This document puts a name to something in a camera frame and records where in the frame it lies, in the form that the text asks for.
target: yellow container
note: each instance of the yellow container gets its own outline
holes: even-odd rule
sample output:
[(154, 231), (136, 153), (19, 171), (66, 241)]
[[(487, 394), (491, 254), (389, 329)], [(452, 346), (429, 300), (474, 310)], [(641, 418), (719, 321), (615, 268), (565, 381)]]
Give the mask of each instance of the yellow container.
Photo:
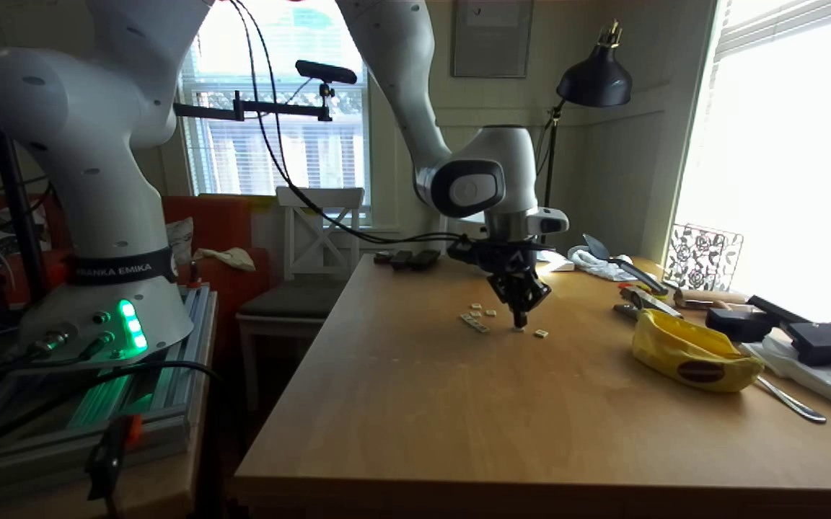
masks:
[(726, 334), (651, 310), (638, 317), (631, 356), (703, 394), (741, 394), (761, 372), (761, 365)]

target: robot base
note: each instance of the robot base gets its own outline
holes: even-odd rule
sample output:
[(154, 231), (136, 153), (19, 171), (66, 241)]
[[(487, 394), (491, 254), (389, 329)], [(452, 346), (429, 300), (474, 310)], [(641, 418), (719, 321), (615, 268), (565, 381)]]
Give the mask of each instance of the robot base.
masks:
[[(138, 321), (141, 349), (120, 353), (120, 334), (110, 324), (112, 310), (126, 306)], [(118, 285), (58, 285), (19, 321), (19, 346), (35, 349), (40, 369), (100, 369), (161, 353), (194, 332), (181, 295), (164, 277)]]

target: lamp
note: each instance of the lamp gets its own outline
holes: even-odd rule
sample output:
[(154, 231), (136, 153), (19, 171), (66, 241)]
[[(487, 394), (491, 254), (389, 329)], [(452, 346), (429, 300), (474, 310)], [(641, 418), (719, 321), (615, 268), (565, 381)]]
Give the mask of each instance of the lamp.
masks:
[(552, 208), (556, 125), (559, 125), (562, 104), (621, 107), (628, 101), (631, 78), (615, 60), (615, 49), (621, 48), (621, 35), (622, 35), (622, 29), (615, 22), (598, 39), (592, 56), (584, 63), (569, 68), (556, 84), (559, 101), (552, 107), (552, 118), (546, 125), (546, 134), (549, 134), (549, 179), (546, 179), (546, 192), (542, 192), (546, 208)]

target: window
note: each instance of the window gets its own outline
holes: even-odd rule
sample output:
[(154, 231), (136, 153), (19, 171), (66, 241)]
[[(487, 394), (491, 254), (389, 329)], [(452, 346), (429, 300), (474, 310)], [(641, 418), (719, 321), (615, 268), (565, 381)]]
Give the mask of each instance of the window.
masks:
[[(357, 73), (357, 84), (331, 84), (331, 121), (281, 117), (288, 176), (305, 189), (366, 189), (366, 76), (337, 6), (331, 0), (243, 3), (263, 26), (281, 104), (321, 107), (321, 81), (301, 78), (298, 60)], [(253, 63), (259, 101), (275, 101), (256, 39)], [(184, 104), (229, 110), (237, 91), (243, 101), (253, 99), (244, 29), (232, 3), (217, 3), (184, 58), (181, 99)], [(281, 153), (275, 117), (263, 117), (263, 125)], [(275, 193), (283, 186), (256, 117), (244, 117), (244, 121), (184, 118), (184, 148), (197, 193)]]
[(831, 0), (729, 0), (679, 223), (744, 238), (734, 290), (831, 321)]

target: metal rod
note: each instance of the metal rod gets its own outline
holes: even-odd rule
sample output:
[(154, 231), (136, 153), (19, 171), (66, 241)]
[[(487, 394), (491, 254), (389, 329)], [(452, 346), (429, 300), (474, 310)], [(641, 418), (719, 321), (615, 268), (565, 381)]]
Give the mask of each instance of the metal rod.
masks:
[(35, 238), (28, 197), (19, 182), (14, 141), (6, 140), (2, 134), (0, 134), (0, 179), (2, 179), (2, 193), (6, 193), (9, 215), (11, 215), (11, 231), (18, 241), (19, 262), (24, 262), (27, 284), (28, 284), (28, 298), (31, 304), (38, 304), (45, 295), (43, 254)]

